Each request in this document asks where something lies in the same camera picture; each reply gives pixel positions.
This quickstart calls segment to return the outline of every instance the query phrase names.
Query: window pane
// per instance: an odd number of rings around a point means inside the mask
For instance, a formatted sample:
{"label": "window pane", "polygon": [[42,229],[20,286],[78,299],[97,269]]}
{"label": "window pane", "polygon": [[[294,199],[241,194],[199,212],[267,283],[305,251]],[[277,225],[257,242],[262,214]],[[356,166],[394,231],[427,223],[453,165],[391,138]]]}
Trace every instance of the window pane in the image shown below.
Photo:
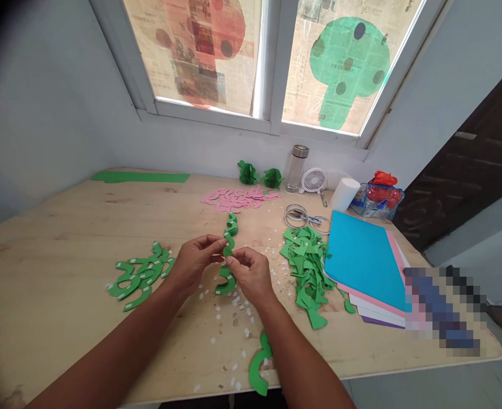
{"label": "window pane", "polygon": [[283,120],[360,135],[420,0],[299,0]]}
{"label": "window pane", "polygon": [[261,0],[124,0],[155,96],[250,115]]}

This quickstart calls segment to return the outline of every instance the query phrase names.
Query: dark doorway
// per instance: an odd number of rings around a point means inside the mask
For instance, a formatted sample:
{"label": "dark doorway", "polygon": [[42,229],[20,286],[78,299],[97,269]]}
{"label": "dark doorway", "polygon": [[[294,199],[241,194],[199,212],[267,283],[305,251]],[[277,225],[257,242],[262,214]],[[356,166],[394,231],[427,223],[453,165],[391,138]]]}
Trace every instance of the dark doorway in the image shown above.
{"label": "dark doorway", "polygon": [[423,251],[502,197],[502,80],[406,190],[393,223]]}

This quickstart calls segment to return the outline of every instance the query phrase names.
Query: hand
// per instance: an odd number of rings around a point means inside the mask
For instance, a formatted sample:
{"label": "hand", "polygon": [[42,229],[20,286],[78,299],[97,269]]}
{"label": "hand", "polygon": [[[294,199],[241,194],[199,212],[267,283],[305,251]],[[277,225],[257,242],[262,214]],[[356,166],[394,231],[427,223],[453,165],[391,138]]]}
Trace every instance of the hand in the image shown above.
{"label": "hand", "polygon": [[221,236],[205,235],[184,243],[165,281],[188,297],[196,291],[202,273],[209,264],[223,262],[223,248],[227,240]]}
{"label": "hand", "polygon": [[227,264],[244,295],[256,309],[277,300],[270,279],[270,264],[264,254],[243,247],[235,250],[233,257],[227,257]]}

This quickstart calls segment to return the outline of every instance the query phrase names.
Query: toilet paper roll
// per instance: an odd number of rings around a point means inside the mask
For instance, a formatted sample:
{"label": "toilet paper roll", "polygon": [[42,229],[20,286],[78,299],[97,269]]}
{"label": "toilet paper roll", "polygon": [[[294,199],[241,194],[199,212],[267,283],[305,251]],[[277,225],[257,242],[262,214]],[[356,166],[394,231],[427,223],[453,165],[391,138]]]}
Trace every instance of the toilet paper roll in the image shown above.
{"label": "toilet paper roll", "polygon": [[351,178],[342,178],[331,199],[331,207],[339,212],[345,212],[352,202],[361,184]]}

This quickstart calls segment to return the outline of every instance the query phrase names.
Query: white wall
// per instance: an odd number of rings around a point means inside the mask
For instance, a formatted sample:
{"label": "white wall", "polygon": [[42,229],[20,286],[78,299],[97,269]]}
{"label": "white wall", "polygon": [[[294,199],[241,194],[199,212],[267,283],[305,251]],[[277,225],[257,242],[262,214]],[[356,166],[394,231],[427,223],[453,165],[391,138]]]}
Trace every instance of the white wall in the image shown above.
{"label": "white wall", "polygon": [[472,277],[480,294],[493,304],[502,303],[502,230],[481,243],[442,263],[461,267],[461,275]]}
{"label": "white wall", "polygon": [[45,10],[35,6],[0,46],[0,222],[114,164],[62,61],[46,47]]}
{"label": "white wall", "polygon": [[[353,149],[290,136],[170,118],[142,123],[88,1],[45,0],[35,7],[28,12],[34,27],[28,27],[30,19],[22,23],[25,30],[7,41],[19,46],[4,51],[17,55],[5,55],[0,115],[3,90],[20,103],[11,108],[18,120],[7,124],[0,118],[0,135],[23,133],[19,140],[25,138],[27,153],[15,149],[5,159],[7,153],[0,152],[0,174],[9,181],[0,186],[0,201],[9,209],[0,212],[0,220],[102,167],[236,177],[239,159],[259,171],[283,169],[295,143],[310,147],[310,165],[346,171],[360,181],[382,169],[406,188],[502,78],[502,1],[456,1],[363,162]],[[54,160],[61,152],[70,158]],[[11,194],[24,205],[10,208]]]}
{"label": "white wall", "polygon": [[435,266],[449,265],[450,260],[458,254],[482,243],[500,231],[502,231],[502,198],[486,207],[450,235],[434,243],[424,253]]}

